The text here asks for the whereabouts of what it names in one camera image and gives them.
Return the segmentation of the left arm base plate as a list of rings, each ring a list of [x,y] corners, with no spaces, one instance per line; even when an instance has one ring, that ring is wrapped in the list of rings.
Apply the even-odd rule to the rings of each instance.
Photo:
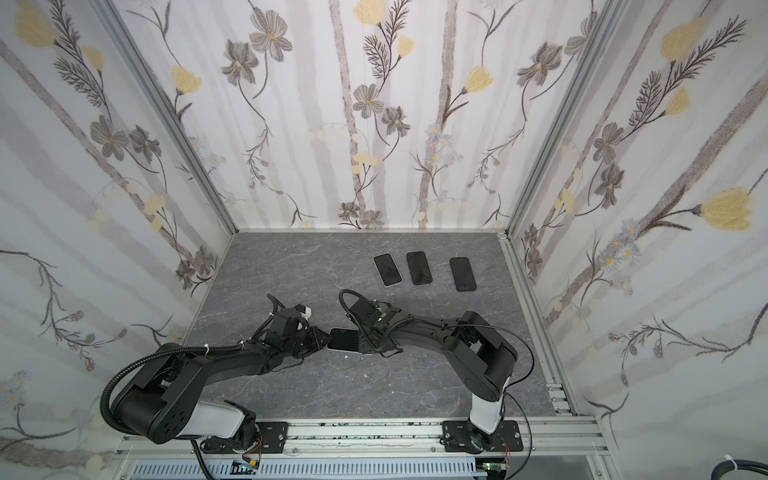
[[[246,420],[233,437],[211,436],[201,443],[206,454],[281,454],[287,438],[287,422]]]

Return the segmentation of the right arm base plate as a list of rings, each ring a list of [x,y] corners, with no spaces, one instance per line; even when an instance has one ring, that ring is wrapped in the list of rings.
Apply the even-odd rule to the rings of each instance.
[[[524,450],[518,423],[502,420],[493,433],[486,433],[469,420],[446,420],[441,424],[440,443],[448,453],[505,453]]]

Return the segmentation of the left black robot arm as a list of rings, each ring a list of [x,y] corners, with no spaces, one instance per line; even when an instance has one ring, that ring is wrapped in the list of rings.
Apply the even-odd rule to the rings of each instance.
[[[201,436],[234,438],[250,412],[231,403],[203,405],[212,384],[275,372],[287,358],[302,361],[325,348],[331,335],[309,323],[311,310],[273,305],[254,334],[229,346],[166,343],[119,370],[105,386],[99,409],[112,429],[156,444]]]

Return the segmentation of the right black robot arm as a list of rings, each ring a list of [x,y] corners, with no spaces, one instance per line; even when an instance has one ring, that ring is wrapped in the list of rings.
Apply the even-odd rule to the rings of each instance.
[[[398,354],[410,346],[443,355],[472,395],[468,419],[456,425],[456,433],[444,431],[445,447],[466,453],[495,449],[502,440],[503,396],[518,352],[483,317],[467,311],[457,319],[426,319],[368,300],[358,300],[345,311],[375,354]]]

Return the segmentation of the black phone case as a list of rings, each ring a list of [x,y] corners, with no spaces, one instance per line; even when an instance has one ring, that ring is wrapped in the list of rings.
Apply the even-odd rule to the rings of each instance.
[[[454,279],[454,285],[458,292],[472,292],[477,289],[472,266],[467,257],[451,258],[449,264]]]
[[[412,251],[406,254],[406,261],[414,285],[428,285],[433,281],[428,259],[424,251]]]

